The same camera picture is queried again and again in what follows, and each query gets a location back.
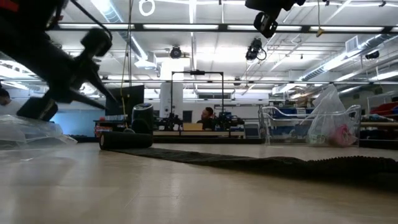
person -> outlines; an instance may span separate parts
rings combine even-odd
[[[10,99],[7,90],[0,88],[0,115],[16,115],[21,105],[15,100]]]
[[[213,119],[211,118],[213,116],[213,109],[211,107],[206,107],[202,112],[201,112],[201,120],[198,121],[197,123],[202,123],[203,127],[202,129],[205,131],[214,131],[215,126],[213,123]]]

ceiling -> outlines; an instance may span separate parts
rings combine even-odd
[[[112,1],[124,22],[128,21],[129,1],[127,0],[84,0],[80,4],[97,20],[107,23],[95,4],[103,4]],[[155,0],[155,10],[149,16],[143,16],[139,10],[139,1],[134,1],[131,21],[133,23],[190,23],[194,21],[200,24],[252,24],[258,11],[248,9],[244,1],[218,1],[191,0],[196,2],[196,16],[190,19],[189,0]],[[278,17],[279,24],[289,25],[318,25],[318,17],[321,25],[339,26],[396,26],[398,24],[398,0],[387,1],[384,7],[379,7],[381,1],[330,1],[329,6],[320,1],[318,8],[316,1],[307,1],[304,6],[295,6],[291,11],[282,10]],[[143,10],[150,11],[150,3],[143,4]],[[63,21],[67,23],[92,21],[86,17],[73,4],[69,4],[63,11]],[[62,45],[62,49],[71,54],[78,54],[83,46],[80,39],[86,31],[49,31],[52,40]],[[179,45],[181,50],[189,57],[192,53],[192,40],[190,32],[134,32],[137,43],[146,52],[156,54],[158,62],[168,60],[168,50],[173,45]],[[315,34],[275,34],[271,39],[265,39],[260,33],[254,32],[197,32],[196,35],[196,60],[197,69],[212,72],[224,72],[225,80],[234,80],[239,77],[242,80],[295,80],[291,71],[304,72],[316,67],[332,55],[338,55],[345,50],[345,42],[355,34],[323,34],[316,37]],[[358,35],[359,41],[366,40],[374,35]],[[101,59],[99,74],[108,76],[109,79],[121,79],[127,69],[123,69],[124,51],[126,41],[117,32],[113,32],[113,46],[109,53]],[[248,64],[245,53],[253,38],[261,38],[267,52],[264,61]],[[392,57],[397,53],[397,41],[393,39],[379,46],[380,57],[378,60]],[[346,75],[361,67],[372,65],[378,60],[362,60],[361,57],[352,58],[347,63],[333,68],[332,72]],[[190,60],[181,61],[185,69],[191,68]],[[132,69],[132,79],[148,80],[159,79],[153,70],[144,70],[135,67]],[[198,77],[198,79],[220,79],[216,75]],[[318,77],[317,81],[330,81],[327,76]],[[148,88],[159,88],[160,84],[146,84]],[[110,88],[119,84],[107,84]],[[272,83],[258,84],[251,88],[270,90],[275,85]],[[194,85],[186,84],[186,88],[194,88]],[[201,84],[197,88],[220,88],[220,85]]]

black cylinder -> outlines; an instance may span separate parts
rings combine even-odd
[[[136,133],[152,134],[154,130],[153,105],[150,103],[141,103],[134,106],[132,111],[131,126]]]
[[[150,134],[136,134],[127,132],[102,132],[99,137],[99,147],[108,149],[145,149],[151,147],[154,140]]]

air duct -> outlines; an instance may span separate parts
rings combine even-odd
[[[304,71],[303,75],[298,79],[298,81],[309,81],[312,78],[315,78],[321,74],[324,74],[344,63],[350,61],[352,58],[355,58],[360,55],[366,55],[371,53],[376,47],[379,45],[390,41],[396,38],[397,35],[392,34],[379,34],[370,39],[363,41],[362,43],[357,43],[355,49],[344,50],[340,52],[337,56],[331,56],[324,60],[320,65],[317,65],[315,68],[312,67],[306,71]]]
[[[113,2],[111,0],[91,0],[94,6],[100,11],[100,13],[104,16],[104,18],[110,23],[122,23],[123,19],[116,10]],[[127,43],[130,43],[130,48],[135,53],[138,61],[148,60],[148,55],[144,52],[141,46],[137,43],[133,34],[130,34],[127,31],[118,31],[118,34],[125,40]],[[142,63],[145,64],[145,69],[156,69],[156,64],[152,62]]]

red object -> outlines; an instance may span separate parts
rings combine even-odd
[[[377,108],[371,110],[371,114],[378,114],[380,116],[391,115],[392,110],[398,106],[398,102],[384,103]]]
[[[0,8],[7,9],[12,12],[18,12],[19,4],[18,0],[0,0]]]

